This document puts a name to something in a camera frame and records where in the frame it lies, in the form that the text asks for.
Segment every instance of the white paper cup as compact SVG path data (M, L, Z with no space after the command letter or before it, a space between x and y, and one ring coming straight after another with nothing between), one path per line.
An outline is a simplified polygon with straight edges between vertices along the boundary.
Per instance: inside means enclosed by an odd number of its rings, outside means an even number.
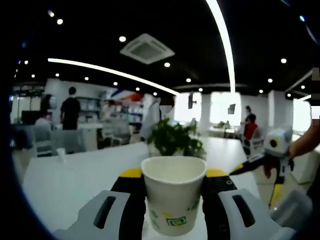
M58 153L60 162L65 164L67 162L66 150L63 147L60 147L56 149L56 152Z
M206 162L191 156L157 156L142 162L153 228L166 236L190 232L196 222Z

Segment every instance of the ceiling air conditioner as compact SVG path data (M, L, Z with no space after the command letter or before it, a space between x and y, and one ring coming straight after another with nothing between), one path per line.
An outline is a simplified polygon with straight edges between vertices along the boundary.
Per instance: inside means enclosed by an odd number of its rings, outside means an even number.
M175 55L170 48L146 33L129 42L120 53L143 64L152 64Z

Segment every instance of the potted plant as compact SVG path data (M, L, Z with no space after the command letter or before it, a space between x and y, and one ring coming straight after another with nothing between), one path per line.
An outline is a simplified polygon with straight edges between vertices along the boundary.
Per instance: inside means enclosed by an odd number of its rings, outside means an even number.
M152 156L191 156L204 158L206 152L203 143L192 136L196 136L196 126L182 126L181 124L170 125L170 119L158 122L147 140L149 151Z

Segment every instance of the person in red shirt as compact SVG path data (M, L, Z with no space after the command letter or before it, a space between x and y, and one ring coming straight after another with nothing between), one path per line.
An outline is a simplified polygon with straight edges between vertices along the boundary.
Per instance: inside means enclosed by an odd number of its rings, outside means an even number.
M243 136L245 137L246 140L250 140L257 129L258 125L255 123L256 122L256 115L250 114L247 117L247 124L245 126L244 134Z

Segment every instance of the ceiling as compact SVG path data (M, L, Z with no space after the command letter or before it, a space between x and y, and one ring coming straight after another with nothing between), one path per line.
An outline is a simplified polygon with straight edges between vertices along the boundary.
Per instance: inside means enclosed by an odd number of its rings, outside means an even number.
M280 0L218 0L229 33L237 92L258 95L259 90L285 91L312 69L316 44L306 24L310 29L314 25L310 6L301 2L294 0L288 6ZM15 82L45 83L59 73L62 81L104 86L117 82L120 89L134 91L139 87L143 93L161 92L104 71L48 62L48 58L57 58L117 70L178 92L198 91L199 87L206 93L230 90L224 45L205 0L117 0L69 5L53 1L47 6L28 7L19 28L21 38L14 63L18 72L12 74L16 74ZM144 33L175 55L147 65L120 54L128 42ZM120 42L120 36L126 41ZM309 82L307 78L292 88L292 96L310 94Z

